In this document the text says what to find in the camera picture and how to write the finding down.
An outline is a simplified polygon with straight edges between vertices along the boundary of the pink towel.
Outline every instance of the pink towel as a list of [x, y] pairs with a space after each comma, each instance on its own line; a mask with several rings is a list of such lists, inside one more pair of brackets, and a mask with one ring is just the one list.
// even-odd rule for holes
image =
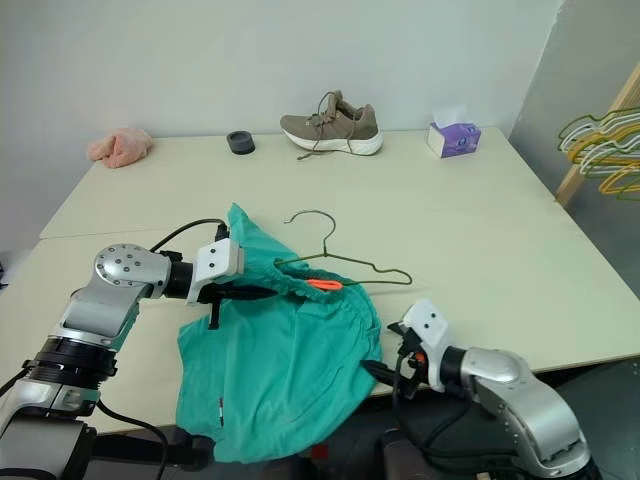
[[147, 155], [151, 137], [137, 128], [119, 128], [102, 140], [92, 142], [87, 148], [91, 160], [102, 160], [109, 168], [120, 168]]

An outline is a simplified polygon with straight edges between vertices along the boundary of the purple tissue box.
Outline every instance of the purple tissue box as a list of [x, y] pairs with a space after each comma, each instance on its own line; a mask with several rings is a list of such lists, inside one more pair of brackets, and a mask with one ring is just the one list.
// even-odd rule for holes
[[432, 123], [427, 135], [427, 144], [441, 158], [475, 152], [478, 140], [480, 129], [473, 123], [454, 123], [444, 128]]

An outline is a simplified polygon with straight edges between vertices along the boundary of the dark green hanger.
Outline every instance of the dark green hanger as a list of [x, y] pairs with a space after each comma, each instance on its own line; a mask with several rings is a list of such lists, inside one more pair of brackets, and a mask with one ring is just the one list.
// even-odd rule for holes
[[565, 139], [565, 137], [569, 133], [571, 133], [571, 131], [577, 128], [578, 122], [581, 122], [583, 120], [591, 120], [592, 123], [602, 123], [605, 120], [609, 121], [610, 120], [609, 117], [615, 118], [618, 115], [628, 115], [630, 113], [635, 113], [635, 112], [640, 112], [640, 107], [619, 108], [617, 110], [609, 110], [602, 117], [594, 117], [593, 115], [588, 113], [586, 115], [582, 115], [581, 117], [574, 118], [569, 123], [567, 123], [564, 126], [564, 128], [560, 130], [560, 132], [558, 132], [558, 139], [560, 140], [560, 142], [558, 143], [556, 149], [560, 152], [562, 151], [562, 149], [560, 148], [562, 141]]
[[285, 265], [287, 263], [293, 263], [293, 262], [303, 262], [305, 260], [311, 260], [312, 258], [320, 258], [320, 257], [330, 257], [330, 258], [336, 258], [338, 260], [344, 260], [345, 262], [352, 262], [352, 263], [359, 263], [361, 265], [368, 265], [369, 267], [371, 267], [375, 272], [377, 273], [399, 273], [401, 275], [404, 275], [405, 277], [407, 277], [407, 280], [405, 281], [399, 281], [399, 280], [363, 280], [360, 282], [343, 282], [342, 284], [344, 286], [349, 286], [349, 285], [359, 285], [361, 283], [386, 283], [386, 284], [394, 284], [394, 285], [411, 285], [413, 283], [413, 278], [411, 277], [411, 275], [409, 275], [407, 272], [397, 269], [397, 268], [390, 268], [390, 269], [386, 269], [386, 270], [382, 270], [379, 269], [375, 264], [371, 263], [371, 262], [367, 262], [365, 260], [358, 260], [356, 258], [350, 258], [350, 257], [344, 257], [342, 255], [334, 255], [333, 253], [329, 253], [329, 251], [327, 250], [327, 239], [333, 235], [333, 232], [336, 231], [336, 221], [335, 219], [329, 215], [328, 213], [323, 212], [322, 210], [301, 210], [298, 213], [296, 213], [295, 215], [293, 215], [289, 220], [285, 220], [284, 223], [291, 223], [293, 222], [296, 217], [298, 215], [302, 215], [305, 213], [317, 213], [319, 215], [324, 215], [325, 217], [327, 217], [329, 220], [331, 220], [331, 223], [333, 224], [333, 227], [331, 228], [331, 231], [322, 239], [322, 252], [321, 253], [316, 253], [315, 255], [307, 255], [305, 257], [298, 257], [298, 258], [292, 258], [290, 260], [278, 260], [275, 263], [275, 265]]

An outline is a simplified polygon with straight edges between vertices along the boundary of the black roll of tape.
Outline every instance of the black roll of tape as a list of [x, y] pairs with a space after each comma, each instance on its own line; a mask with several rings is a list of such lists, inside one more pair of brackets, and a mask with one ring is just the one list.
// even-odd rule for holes
[[256, 149], [256, 146], [253, 143], [253, 138], [251, 138], [251, 134], [244, 130], [231, 132], [227, 135], [227, 142], [229, 143], [231, 151], [236, 155], [246, 155]]

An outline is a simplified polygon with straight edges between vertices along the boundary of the white table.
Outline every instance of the white table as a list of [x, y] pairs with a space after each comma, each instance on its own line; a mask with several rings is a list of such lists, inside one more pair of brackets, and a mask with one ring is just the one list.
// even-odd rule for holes
[[[387, 134], [373, 157], [298, 162], [283, 136], [256, 136], [256, 145], [238, 157], [224, 137], [159, 139], [130, 167], [94, 165], [0, 297], [0, 378], [38, 351], [69, 293], [88, 280], [98, 250], [115, 242], [148, 247], [178, 225], [225, 215], [233, 201], [303, 255], [320, 249], [328, 221], [282, 220], [323, 209], [338, 222], [331, 251], [409, 271], [410, 287], [367, 287], [385, 324], [430, 297], [460, 346], [512, 350], [536, 370], [640, 354], [640, 302], [498, 130], [483, 132], [475, 154], [444, 160], [428, 151], [422, 132]], [[172, 247], [189, 258], [214, 228], [197, 227]], [[371, 277], [353, 265], [315, 265]], [[177, 328], [206, 311], [176, 300], [144, 302], [118, 375], [104, 384], [105, 402], [172, 423]], [[391, 363], [398, 337], [385, 331], [381, 343]], [[97, 414], [91, 422], [101, 431], [122, 428]]]

